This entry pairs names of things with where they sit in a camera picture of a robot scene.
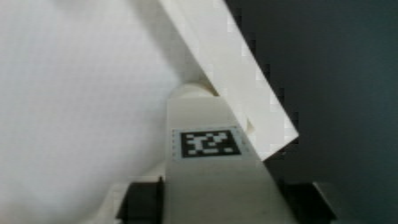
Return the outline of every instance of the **white panel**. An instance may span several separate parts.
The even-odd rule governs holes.
[[[218,94],[250,138],[261,159],[298,133],[275,99],[222,0],[159,0]]]

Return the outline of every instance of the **black object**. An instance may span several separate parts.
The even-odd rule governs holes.
[[[298,223],[330,224],[330,221],[335,220],[335,214],[312,183],[286,184],[278,180],[277,185]]]
[[[122,224],[161,224],[163,179],[158,182],[131,183],[115,218]]]

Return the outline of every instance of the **dark background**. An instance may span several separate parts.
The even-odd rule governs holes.
[[[270,169],[398,223],[398,1],[227,0],[298,144]]]

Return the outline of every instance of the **black and white square marker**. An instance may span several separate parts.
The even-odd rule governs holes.
[[[181,157],[241,155],[230,130],[179,133]]]

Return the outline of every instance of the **white plastic part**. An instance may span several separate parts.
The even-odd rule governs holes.
[[[259,70],[222,0],[159,0],[186,46],[241,127],[261,159],[296,138],[286,112]]]
[[[222,97],[168,100],[165,167],[165,224],[296,223]]]
[[[213,97],[214,91],[211,85],[204,82],[182,84],[170,93],[170,98]]]

